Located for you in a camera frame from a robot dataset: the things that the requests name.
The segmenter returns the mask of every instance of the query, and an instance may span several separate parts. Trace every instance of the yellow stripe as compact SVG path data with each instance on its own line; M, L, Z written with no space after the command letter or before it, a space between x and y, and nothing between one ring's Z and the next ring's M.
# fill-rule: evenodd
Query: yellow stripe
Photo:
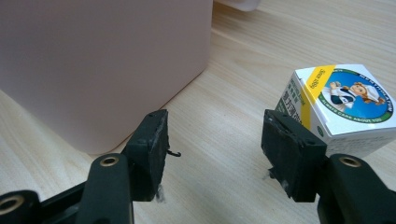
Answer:
M311 105L318 99L323 87L326 85L334 70L335 65L316 67L309 79L303 85L303 101L301 105L301 120L306 129L311 129Z

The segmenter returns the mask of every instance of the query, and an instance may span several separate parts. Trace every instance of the cartoon character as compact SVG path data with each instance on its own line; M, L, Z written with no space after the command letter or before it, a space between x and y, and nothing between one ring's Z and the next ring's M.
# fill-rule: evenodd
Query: cartoon character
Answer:
M385 103L375 87L364 85L361 82L355 82L351 87L341 87L341 83L332 82L330 88L323 88L322 94L332 106L342 112L346 108L352 108L358 96L366 104L374 102L376 105L382 105Z

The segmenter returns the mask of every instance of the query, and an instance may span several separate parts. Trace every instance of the tabletop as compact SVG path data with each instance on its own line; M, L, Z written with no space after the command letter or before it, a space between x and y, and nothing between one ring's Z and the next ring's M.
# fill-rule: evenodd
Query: tabletop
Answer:
M164 106L182 156L166 159L163 202L134 203L135 223L319 223L317 203L295 203L268 178L264 110L295 69L323 64L364 64L396 97L395 24L391 0L262 0L251 12L215 3L208 66ZM32 189L41 200L83 182L96 158L1 91L0 148L0 195ZM396 190L396 142L364 159Z

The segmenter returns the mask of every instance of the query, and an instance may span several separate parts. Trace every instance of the brass ring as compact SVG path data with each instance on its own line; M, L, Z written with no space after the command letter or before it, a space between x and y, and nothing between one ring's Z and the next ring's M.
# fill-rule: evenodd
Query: brass ring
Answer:
M119 162L119 158L117 157L106 157L100 161L101 166L112 166Z
M340 162L350 167L361 167L361 163L350 157L341 157Z
M0 201L0 216L19 208L23 202L24 198L21 195L12 195L11 197L3 199Z

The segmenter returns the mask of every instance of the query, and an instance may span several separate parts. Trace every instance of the white object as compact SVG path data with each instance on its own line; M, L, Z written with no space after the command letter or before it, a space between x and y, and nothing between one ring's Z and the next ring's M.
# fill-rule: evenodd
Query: white object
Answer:
M252 11L257 8L261 0L215 0L229 7L242 11Z
M0 1L0 89L107 152L206 67L212 0Z
M366 96L349 88L357 83ZM395 104L363 65L337 64L296 70L276 110L324 141L327 155L364 157L396 138Z

